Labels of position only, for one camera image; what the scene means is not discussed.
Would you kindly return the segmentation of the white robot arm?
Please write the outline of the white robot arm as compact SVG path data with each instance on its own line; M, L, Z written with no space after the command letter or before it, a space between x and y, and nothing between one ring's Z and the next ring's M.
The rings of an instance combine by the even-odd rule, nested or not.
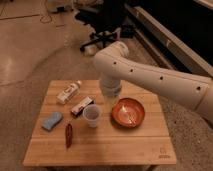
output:
M139 64L127 58L129 49L116 41L97 52L94 65L101 73L100 89L118 96L125 80L195 111L213 124L213 79L175 70Z

